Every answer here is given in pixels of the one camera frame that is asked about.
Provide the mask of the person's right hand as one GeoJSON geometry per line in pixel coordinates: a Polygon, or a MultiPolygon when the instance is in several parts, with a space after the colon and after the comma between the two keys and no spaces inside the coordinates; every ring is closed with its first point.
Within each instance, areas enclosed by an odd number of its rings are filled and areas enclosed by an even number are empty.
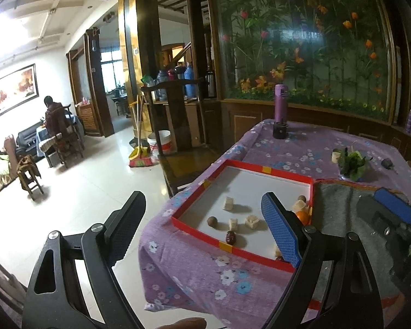
{"type": "Polygon", "coordinates": [[[201,317],[181,319],[170,325],[163,325],[157,329],[206,329],[207,321],[201,317]]]}

